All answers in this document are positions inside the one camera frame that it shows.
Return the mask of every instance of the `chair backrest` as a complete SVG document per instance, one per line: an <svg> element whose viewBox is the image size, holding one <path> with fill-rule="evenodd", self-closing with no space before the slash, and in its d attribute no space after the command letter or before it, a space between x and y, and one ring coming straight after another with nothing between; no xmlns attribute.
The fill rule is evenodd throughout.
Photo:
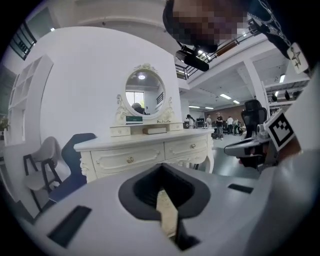
<svg viewBox="0 0 320 256"><path fill-rule="evenodd" d="M245 138L251 138L253 132L257 133L257 125L263 124L267 120L267 110L261 107L261 103L256 100L249 100L244 103L245 110L241 112L246 128Z"/></svg>
<svg viewBox="0 0 320 256"><path fill-rule="evenodd" d="M80 133L75 134L65 144L61 151L62 159L69 166L71 175L82 175L80 168L80 152L75 151L75 144L86 142L95 139L96 136L93 133Z"/></svg>
<svg viewBox="0 0 320 256"><path fill-rule="evenodd" d="M54 137L46 138L38 151L31 154L35 162L42 162L47 159L52 159L54 166L57 166L57 140Z"/></svg>

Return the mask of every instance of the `gray floor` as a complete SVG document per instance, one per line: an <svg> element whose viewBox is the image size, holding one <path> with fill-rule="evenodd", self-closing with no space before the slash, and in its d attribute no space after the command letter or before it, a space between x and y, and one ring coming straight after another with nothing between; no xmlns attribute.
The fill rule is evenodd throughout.
<svg viewBox="0 0 320 256"><path fill-rule="evenodd" d="M244 167L239 163L239 159L235 156L226 155L224 148L227 145L239 142L240 135L225 134L223 140L213 140L213 172L214 174L223 176L233 176L239 178L258 179L260 174L258 171L251 167ZM205 166L201 164L199 170L204 171Z"/></svg>
<svg viewBox="0 0 320 256"><path fill-rule="evenodd" d="M226 155L223 148L213 148L214 174L240 178L258 179L260 174L251 167L244 167L235 156Z"/></svg>

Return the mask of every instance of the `black slot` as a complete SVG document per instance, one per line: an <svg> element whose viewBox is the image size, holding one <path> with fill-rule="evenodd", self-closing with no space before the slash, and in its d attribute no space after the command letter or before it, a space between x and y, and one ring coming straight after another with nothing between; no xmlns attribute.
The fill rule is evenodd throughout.
<svg viewBox="0 0 320 256"><path fill-rule="evenodd" d="M78 205L47 236L66 248L92 209Z"/></svg>
<svg viewBox="0 0 320 256"><path fill-rule="evenodd" d="M252 191L254 190L253 187L249 187L249 186L242 186L242 185L238 185L238 184L230 184L228 186L229 189L232 190L237 190L243 193L247 193L247 194L251 194Z"/></svg>
<svg viewBox="0 0 320 256"><path fill-rule="evenodd" d="M178 211L174 243L182 251L201 241L188 234L182 220L198 216L210 200L210 190L202 181L162 163L126 180L118 192L122 206L135 218L162 221L156 210L158 193L164 189Z"/></svg>

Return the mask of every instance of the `person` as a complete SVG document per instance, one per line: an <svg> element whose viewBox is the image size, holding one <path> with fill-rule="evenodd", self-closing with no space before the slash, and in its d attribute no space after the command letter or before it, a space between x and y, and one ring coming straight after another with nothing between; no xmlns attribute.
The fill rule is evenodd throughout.
<svg viewBox="0 0 320 256"><path fill-rule="evenodd" d="M234 119L229 116L229 118L226 120L227 125L228 125L228 134L232 134L232 128L233 128L233 123L234 123Z"/></svg>
<svg viewBox="0 0 320 256"><path fill-rule="evenodd" d="M206 118L206 127L212 128L212 120L210 114L208 114L208 117Z"/></svg>
<svg viewBox="0 0 320 256"><path fill-rule="evenodd" d="M256 29L286 58L289 58L289 48L303 53L309 67L304 72L310 75L320 59L320 51L314 50L312 40L305 35L314 33L310 24L315 24L317 18L310 12L318 9L318 2L299 4L299 18L294 11L288 11L291 3L288 0L228 0L226 3L219 0L167 0L163 23L180 43L215 52L219 40L231 39L245 17L251 17Z"/></svg>
<svg viewBox="0 0 320 256"><path fill-rule="evenodd" d="M193 129L193 128L194 128L194 125L195 125L195 123L196 123L196 120L194 120L194 118L193 118L191 115L189 115L189 114L186 115L186 119L189 119L189 124L187 124L187 127L188 127L189 129Z"/></svg>
<svg viewBox="0 0 320 256"><path fill-rule="evenodd" d="M142 114L142 115L146 115L147 113L145 112L145 108L142 107L140 105L140 103L136 102L136 103L133 103L132 106L131 106L135 111L137 111L138 113Z"/></svg>
<svg viewBox="0 0 320 256"><path fill-rule="evenodd" d="M223 118L222 118L222 116L220 115L219 112L216 113L216 115L217 115L217 118L216 118L216 131L218 133L218 136L216 137L216 139L217 140L218 139L223 140L224 139L224 130L223 130L222 125L223 125L224 120L223 120Z"/></svg>
<svg viewBox="0 0 320 256"><path fill-rule="evenodd" d="M238 133L241 134L241 132L240 132L240 122L239 122L239 120L236 119L236 120L233 122L233 124L234 124L234 135L237 134L237 133L236 133L237 130L238 130Z"/></svg>

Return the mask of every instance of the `table leg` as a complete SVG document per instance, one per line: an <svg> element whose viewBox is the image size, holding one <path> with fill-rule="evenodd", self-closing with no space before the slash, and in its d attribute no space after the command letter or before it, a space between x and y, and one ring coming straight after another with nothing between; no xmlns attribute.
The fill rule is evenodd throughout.
<svg viewBox="0 0 320 256"><path fill-rule="evenodd" d="M205 162L205 172L212 174L213 170L214 170L214 155L208 154L204 160Z"/></svg>

